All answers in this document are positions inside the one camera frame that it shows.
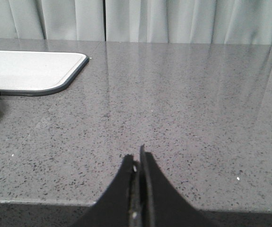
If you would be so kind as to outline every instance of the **countertop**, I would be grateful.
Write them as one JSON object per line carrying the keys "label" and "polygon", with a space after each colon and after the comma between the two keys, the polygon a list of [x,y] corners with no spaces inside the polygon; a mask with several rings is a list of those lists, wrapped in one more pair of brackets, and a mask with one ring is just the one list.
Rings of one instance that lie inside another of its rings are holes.
{"label": "countertop", "polygon": [[93,204],[145,144],[201,210],[272,213],[272,46],[0,39],[91,59],[64,91],[0,97],[0,202]]}

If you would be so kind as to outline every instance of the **white tray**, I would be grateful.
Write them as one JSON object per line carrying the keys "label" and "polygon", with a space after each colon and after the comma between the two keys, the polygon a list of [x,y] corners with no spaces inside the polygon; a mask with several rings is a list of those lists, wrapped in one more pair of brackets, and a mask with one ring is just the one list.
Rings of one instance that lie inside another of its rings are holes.
{"label": "white tray", "polygon": [[42,96],[59,92],[87,61],[81,53],[0,51],[0,94]]}

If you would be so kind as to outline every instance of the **gray curtain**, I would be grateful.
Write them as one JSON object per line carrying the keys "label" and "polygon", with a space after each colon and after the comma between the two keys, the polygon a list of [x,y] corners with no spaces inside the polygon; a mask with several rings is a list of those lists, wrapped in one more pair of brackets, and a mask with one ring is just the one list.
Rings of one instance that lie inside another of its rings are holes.
{"label": "gray curtain", "polygon": [[272,0],[0,0],[0,38],[272,44]]}

